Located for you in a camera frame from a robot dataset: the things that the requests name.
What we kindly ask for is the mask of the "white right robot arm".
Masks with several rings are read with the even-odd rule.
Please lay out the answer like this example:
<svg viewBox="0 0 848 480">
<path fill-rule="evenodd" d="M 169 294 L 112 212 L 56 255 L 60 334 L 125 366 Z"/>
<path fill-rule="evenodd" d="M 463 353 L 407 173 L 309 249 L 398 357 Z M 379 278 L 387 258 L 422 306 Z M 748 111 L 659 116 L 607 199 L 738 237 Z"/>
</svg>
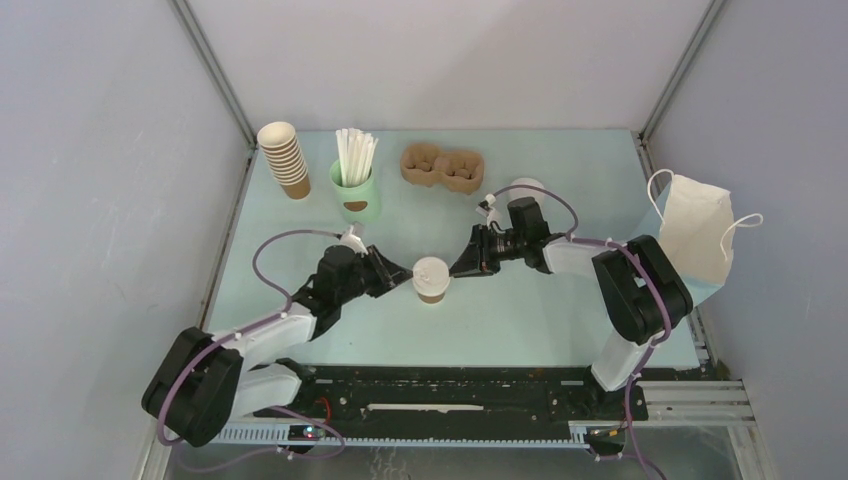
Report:
<svg viewBox="0 0 848 480">
<path fill-rule="evenodd" d="M 454 278 L 491 276 L 504 261 L 521 260 L 542 274 L 595 279 L 613 331 L 590 366 L 581 392 L 585 411 L 606 418 L 622 403 L 650 353 L 694 307 L 685 282 L 651 235 L 626 243 L 554 233 L 530 196 L 507 205 L 507 229 L 488 218 L 473 226 L 468 244 L 450 267 Z"/>
</svg>

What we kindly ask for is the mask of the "white plastic cup lid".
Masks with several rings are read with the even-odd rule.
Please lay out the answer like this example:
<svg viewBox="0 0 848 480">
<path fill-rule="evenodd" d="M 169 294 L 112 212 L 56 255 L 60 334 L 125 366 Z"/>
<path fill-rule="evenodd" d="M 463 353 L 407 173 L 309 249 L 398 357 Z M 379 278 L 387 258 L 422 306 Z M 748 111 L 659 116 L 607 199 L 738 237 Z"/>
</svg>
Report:
<svg viewBox="0 0 848 480">
<path fill-rule="evenodd" d="M 437 257 L 424 257 L 419 259 L 413 266 L 413 286 L 446 286 L 448 288 L 451 277 L 448 265 Z"/>
</svg>

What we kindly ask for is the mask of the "brown paper coffee cup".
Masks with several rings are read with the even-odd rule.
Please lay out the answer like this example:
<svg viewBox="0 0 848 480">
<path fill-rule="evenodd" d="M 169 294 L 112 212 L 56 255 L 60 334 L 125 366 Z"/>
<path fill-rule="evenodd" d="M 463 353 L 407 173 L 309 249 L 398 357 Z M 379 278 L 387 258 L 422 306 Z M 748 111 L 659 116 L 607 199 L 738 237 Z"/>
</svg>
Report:
<svg viewBox="0 0 848 480">
<path fill-rule="evenodd" d="M 433 287 L 418 284 L 415 284 L 414 288 L 418 298 L 427 304 L 437 304 L 441 302 L 447 290 L 446 286 Z"/>
</svg>

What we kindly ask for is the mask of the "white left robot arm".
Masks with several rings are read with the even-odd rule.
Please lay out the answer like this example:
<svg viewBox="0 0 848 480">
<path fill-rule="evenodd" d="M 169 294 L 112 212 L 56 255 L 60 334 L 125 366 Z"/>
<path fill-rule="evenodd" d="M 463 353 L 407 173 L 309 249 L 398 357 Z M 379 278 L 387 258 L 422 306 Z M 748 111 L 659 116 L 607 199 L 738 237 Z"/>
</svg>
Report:
<svg viewBox="0 0 848 480">
<path fill-rule="evenodd" d="M 315 406 L 316 390 L 305 382 L 303 368 L 282 359 L 283 351 L 329 331 L 345 304 L 378 298 L 412 277 L 412 270 L 375 246 L 362 251 L 331 246 L 281 310 L 217 334 L 183 330 L 144 391 L 141 407 L 164 433 L 194 447 L 256 411 L 281 406 L 304 416 Z"/>
</svg>

